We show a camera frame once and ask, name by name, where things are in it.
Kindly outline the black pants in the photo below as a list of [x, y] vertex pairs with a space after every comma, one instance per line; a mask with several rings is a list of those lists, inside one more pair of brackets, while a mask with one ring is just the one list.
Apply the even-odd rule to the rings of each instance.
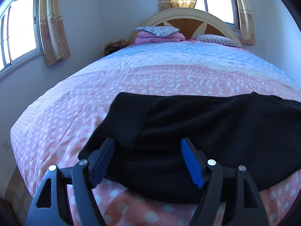
[[257, 93], [233, 97], [119, 93], [78, 155], [106, 138], [115, 152], [105, 177], [142, 197], [197, 204], [180, 145], [190, 139], [220, 165], [244, 165], [260, 191], [300, 170], [300, 103]]

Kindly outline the pink blue polka-dot bedspread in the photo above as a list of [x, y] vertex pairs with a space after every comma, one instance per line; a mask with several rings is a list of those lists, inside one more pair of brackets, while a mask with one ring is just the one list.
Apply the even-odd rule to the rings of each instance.
[[[52, 164], [73, 166], [119, 92], [234, 96], [256, 92], [300, 102], [300, 87], [248, 51], [211, 43], [132, 45], [86, 66], [29, 105], [11, 129], [22, 178], [34, 196]], [[261, 193], [270, 225], [278, 225], [300, 192], [300, 170]], [[105, 179], [93, 190], [108, 225], [188, 225], [196, 205], [132, 194]]]

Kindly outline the left window beige curtain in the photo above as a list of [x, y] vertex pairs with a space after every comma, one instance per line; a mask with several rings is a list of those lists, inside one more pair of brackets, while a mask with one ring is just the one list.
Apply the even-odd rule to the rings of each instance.
[[39, 24], [47, 65], [51, 66], [70, 57], [60, 0], [39, 0]]

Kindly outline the left side window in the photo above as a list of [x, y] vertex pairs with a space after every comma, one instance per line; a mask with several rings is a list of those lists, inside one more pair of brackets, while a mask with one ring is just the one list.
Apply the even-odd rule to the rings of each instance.
[[40, 55], [39, 0], [13, 0], [1, 15], [1, 76]]

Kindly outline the brown furry object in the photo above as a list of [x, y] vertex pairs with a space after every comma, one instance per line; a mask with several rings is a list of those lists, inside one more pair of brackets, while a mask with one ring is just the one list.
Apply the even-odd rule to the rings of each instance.
[[115, 53], [115, 52], [127, 47], [127, 46], [128, 46], [128, 43], [123, 39], [120, 39], [120, 40], [114, 41], [114, 42], [109, 42], [104, 47], [103, 55], [108, 56], [112, 53]]

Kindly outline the right beige curtain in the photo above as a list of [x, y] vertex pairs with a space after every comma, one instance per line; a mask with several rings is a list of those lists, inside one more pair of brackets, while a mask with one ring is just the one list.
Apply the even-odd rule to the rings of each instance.
[[256, 45], [254, 19], [249, 0], [237, 0], [241, 41], [247, 45]]

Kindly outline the striped pillow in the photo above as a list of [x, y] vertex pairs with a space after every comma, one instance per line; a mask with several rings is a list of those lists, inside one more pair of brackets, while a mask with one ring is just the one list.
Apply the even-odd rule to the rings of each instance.
[[219, 35], [214, 34], [200, 34], [193, 36], [195, 41], [205, 42], [205, 43], [214, 43], [219, 45], [224, 45], [227, 47], [236, 47], [240, 48], [240, 46], [233, 40]]

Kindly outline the folded pink blanket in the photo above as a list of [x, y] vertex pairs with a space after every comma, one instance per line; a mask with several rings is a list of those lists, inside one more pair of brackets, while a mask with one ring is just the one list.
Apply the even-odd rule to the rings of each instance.
[[176, 32], [166, 37], [159, 37], [149, 32], [140, 31], [135, 44], [148, 44], [148, 43], [163, 43], [163, 42], [180, 42], [185, 41], [185, 36], [182, 33]]

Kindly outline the cream and wood headboard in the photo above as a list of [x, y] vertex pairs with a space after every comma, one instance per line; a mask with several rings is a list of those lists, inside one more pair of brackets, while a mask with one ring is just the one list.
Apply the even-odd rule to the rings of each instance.
[[214, 15], [201, 10], [189, 8], [167, 9], [149, 17], [140, 26], [177, 27], [186, 39], [192, 39], [194, 35], [200, 34], [224, 36], [243, 47], [240, 39], [230, 26]]

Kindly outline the grey patterned small pillow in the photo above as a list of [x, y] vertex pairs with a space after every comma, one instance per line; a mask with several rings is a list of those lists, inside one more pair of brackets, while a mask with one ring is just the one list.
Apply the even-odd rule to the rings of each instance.
[[176, 27], [166, 27], [166, 26], [136, 27], [134, 30], [139, 32], [140, 31], [148, 32], [158, 37], [167, 37], [180, 31], [180, 29]]

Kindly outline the white wall socket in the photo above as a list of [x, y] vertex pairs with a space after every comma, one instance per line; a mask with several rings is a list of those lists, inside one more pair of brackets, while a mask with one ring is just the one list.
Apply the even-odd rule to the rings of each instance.
[[3, 148], [5, 149], [5, 151], [8, 151], [10, 147], [11, 147], [10, 141], [4, 141]]

